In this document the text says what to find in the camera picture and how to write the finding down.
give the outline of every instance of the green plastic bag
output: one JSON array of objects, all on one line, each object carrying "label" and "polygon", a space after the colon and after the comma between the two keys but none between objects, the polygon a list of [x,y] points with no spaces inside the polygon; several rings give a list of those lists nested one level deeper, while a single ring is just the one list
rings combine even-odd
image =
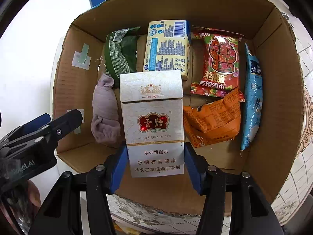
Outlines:
[{"label": "green plastic bag", "polygon": [[120,87],[120,74],[136,71],[137,36],[140,27],[118,30],[107,35],[104,57],[106,75],[114,79],[114,87]]}]

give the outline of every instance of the white barcode label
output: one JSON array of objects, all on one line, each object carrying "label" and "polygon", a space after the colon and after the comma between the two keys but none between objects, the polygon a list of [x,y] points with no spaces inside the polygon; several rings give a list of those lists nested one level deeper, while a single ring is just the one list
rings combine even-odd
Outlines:
[{"label": "white barcode label", "polygon": [[124,37],[124,35],[127,33],[128,30],[129,30],[129,28],[116,31],[114,38],[113,38],[113,41],[114,42],[122,42],[122,38]]},{"label": "white barcode label", "polygon": [[176,37],[184,37],[185,36],[185,22],[175,21],[174,36],[176,36]]}]

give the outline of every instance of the cigarette pack logo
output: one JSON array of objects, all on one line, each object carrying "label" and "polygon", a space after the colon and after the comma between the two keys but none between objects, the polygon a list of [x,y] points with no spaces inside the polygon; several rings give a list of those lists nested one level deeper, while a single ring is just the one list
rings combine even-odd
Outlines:
[{"label": "cigarette pack logo", "polygon": [[166,131],[168,129],[169,118],[166,114],[149,113],[146,116],[140,116],[138,118],[139,130],[141,132]]}]

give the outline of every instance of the orange snack wrapper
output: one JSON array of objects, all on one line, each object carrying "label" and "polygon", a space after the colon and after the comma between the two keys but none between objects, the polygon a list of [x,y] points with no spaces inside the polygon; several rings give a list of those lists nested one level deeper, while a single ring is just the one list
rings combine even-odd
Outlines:
[{"label": "orange snack wrapper", "polygon": [[199,106],[183,106],[184,130],[194,147],[202,147],[234,138],[240,130],[238,88],[223,99]]}]

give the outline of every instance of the light blue plastic pouch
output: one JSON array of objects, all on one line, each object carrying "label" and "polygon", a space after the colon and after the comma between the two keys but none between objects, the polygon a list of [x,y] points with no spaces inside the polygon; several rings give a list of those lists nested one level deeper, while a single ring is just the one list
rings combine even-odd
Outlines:
[{"label": "light blue plastic pouch", "polygon": [[245,85],[245,115],[243,120],[243,139],[241,150],[253,141],[260,125],[263,103],[263,79],[258,59],[246,46],[247,75]]}]

